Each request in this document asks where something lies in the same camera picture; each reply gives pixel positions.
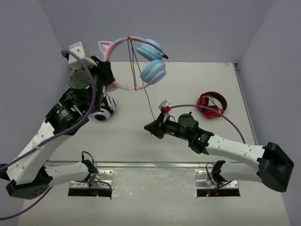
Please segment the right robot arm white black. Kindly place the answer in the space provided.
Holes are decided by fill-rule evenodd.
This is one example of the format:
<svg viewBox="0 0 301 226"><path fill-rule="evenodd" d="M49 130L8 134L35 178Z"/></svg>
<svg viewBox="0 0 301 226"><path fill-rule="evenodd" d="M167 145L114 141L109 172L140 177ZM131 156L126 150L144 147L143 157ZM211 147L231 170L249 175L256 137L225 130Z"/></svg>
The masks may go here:
<svg viewBox="0 0 301 226"><path fill-rule="evenodd" d="M222 138L201 129L190 113L180 115L177 122L160 114L144 129L159 139L171 135L186 140L197 154L221 157L211 170L211 179L217 184L246 180L263 183L277 192L287 191L294 162L276 143L248 145Z"/></svg>

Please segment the pink blue cat-ear headphones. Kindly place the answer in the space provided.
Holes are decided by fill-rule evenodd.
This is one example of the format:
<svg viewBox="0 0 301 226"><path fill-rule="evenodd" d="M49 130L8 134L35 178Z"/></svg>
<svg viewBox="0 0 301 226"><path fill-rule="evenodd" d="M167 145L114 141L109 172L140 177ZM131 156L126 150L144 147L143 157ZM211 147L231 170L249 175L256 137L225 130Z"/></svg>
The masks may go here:
<svg viewBox="0 0 301 226"><path fill-rule="evenodd" d="M130 88L114 81L111 85L106 86L106 92L116 89L138 91L154 85L164 78L166 75L164 60L169 56L164 52L162 46L152 39L128 36L115 41L99 41L98 47L103 55L103 60L110 61L113 51L123 43L126 43L128 47L134 86Z"/></svg>

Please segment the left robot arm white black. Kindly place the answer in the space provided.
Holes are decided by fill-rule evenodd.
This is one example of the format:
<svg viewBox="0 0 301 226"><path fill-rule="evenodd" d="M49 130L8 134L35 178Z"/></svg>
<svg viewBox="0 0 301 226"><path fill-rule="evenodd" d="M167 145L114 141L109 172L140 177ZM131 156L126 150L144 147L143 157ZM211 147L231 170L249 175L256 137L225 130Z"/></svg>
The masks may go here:
<svg viewBox="0 0 301 226"><path fill-rule="evenodd" d="M48 188L71 181L94 181L95 165L87 159L65 166L47 167L50 156L85 125L101 107L103 88L115 81L111 64L93 56L94 66L73 69L68 89L51 108L36 135L10 163L2 165L1 179L8 180L9 196L31 200Z"/></svg>

